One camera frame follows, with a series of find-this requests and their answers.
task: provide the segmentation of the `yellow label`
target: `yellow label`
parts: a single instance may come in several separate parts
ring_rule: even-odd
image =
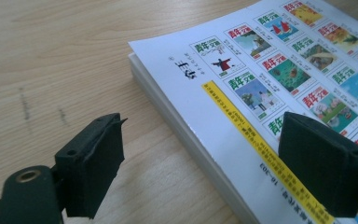
[[[304,219],[304,221],[307,220],[307,217],[304,216],[305,214],[301,214],[301,208],[296,207],[296,202],[293,197],[302,205],[302,209],[306,210],[311,218],[317,223],[332,223],[334,218],[325,211],[324,206],[312,196],[312,194],[278,157],[275,151],[261,137],[252,124],[238,110],[238,108],[232,104],[230,100],[228,100],[226,95],[216,86],[216,84],[213,81],[210,81],[203,84],[202,88],[220,107],[223,113],[226,114],[235,127],[237,127],[238,131],[248,140],[268,168],[272,170],[272,172],[281,180],[282,184],[291,194],[291,196],[283,194],[283,197],[287,199],[287,202],[293,207],[295,212],[297,212],[299,216]]]

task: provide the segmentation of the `black clamp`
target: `black clamp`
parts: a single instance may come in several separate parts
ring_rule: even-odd
[[[63,223],[94,218],[124,161],[118,113],[94,120],[56,155],[56,164],[33,166],[11,175],[0,200],[0,224]]]

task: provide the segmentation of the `black bracket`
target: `black bracket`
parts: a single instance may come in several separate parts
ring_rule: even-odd
[[[279,157],[332,216],[356,216],[358,145],[319,121],[286,112]]]
[[[94,120],[56,155],[56,164],[33,166],[11,175],[0,200],[1,223],[63,223],[94,218],[124,161],[118,113]]]

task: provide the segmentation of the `scuff mark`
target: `scuff mark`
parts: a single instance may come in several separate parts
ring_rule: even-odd
[[[63,112],[63,110],[61,108],[58,108],[58,111],[60,113],[60,118],[61,118],[61,121],[64,125],[66,126],[69,126],[68,122],[66,121],[66,114],[65,112]]]
[[[23,88],[19,88],[20,90],[20,100],[22,104],[22,111],[24,112],[24,119],[29,120],[31,118],[30,106],[28,105],[27,99],[25,98],[24,93],[22,93]]]

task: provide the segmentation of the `table surface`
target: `table surface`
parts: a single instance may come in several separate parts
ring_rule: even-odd
[[[128,42],[255,2],[0,0],[0,194],[9,175],[52,166],[93,119],[119,112],[126,160],[96,222],[239,222],[135,83]],[[328,2],[358,20],[358,0]]]

